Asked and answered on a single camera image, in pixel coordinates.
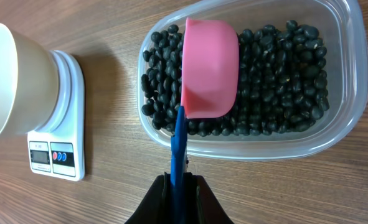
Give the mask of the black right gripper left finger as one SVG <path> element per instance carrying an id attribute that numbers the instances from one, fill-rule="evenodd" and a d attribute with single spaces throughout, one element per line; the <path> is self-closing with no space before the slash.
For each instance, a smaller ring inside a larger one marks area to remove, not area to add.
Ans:
<path id="1" fill-rule="evenodd" d="M 155 178 L 146 195 L 126 224 L 171 223 L 170 174 Z"/>

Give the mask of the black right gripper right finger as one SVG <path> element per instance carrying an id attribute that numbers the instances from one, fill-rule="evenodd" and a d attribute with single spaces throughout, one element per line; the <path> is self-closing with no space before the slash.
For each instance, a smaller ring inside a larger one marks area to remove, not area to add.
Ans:
<path id="1" fill-rule="evenodd" d="M 185 223 L 233 224 L 201 175 L 184 173 Z"/>

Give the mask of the pink scoop blue handle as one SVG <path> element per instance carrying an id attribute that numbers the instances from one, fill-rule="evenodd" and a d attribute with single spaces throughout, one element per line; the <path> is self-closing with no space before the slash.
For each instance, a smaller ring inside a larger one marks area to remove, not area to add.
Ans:
<path id="1" fill-rule="evenodd" d="M 238 63 L 238 37 L 228 23 L 186 19 L 181 105 L 171 137 L 171 215 L 174 223 L 185 223 L 183 176 L 188 173 L 188 120 L 218 118 L 230 111 L 237 94 Z"/>

